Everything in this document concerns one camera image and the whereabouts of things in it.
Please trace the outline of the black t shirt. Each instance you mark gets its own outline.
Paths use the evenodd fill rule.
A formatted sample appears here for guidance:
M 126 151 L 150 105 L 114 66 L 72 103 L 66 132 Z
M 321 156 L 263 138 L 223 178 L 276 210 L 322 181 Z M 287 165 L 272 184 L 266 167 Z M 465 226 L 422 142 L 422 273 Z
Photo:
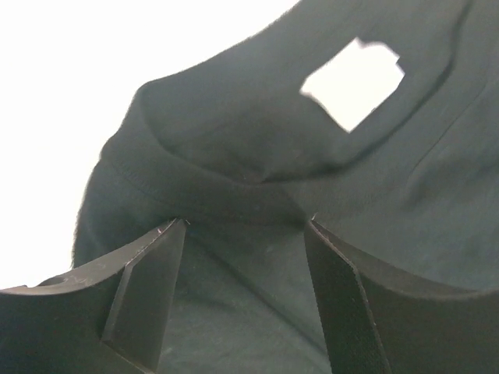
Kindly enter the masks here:
M 328 373 L 303 228 L 498 286 L 498 4 L 301 1 L 145 83 L 87 183 L 73 264 L 187 223 L 161 367 Z

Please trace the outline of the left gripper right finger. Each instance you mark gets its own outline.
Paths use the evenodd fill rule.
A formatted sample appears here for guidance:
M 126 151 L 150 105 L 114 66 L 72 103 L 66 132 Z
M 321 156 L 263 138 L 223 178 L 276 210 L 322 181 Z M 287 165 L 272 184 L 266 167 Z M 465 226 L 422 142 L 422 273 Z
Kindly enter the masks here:
M 497 372 L 497 291 L 418 277 L 314 221 L 304 238 L 333 372 Z

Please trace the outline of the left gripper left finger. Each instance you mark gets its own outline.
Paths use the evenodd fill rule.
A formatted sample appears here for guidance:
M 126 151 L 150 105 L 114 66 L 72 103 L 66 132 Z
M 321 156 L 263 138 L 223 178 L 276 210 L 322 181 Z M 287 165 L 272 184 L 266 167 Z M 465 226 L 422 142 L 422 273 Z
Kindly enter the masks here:
M 175 220 L 36 287 L 3 290 L 2 372 L 165 372 L 185 232 Z

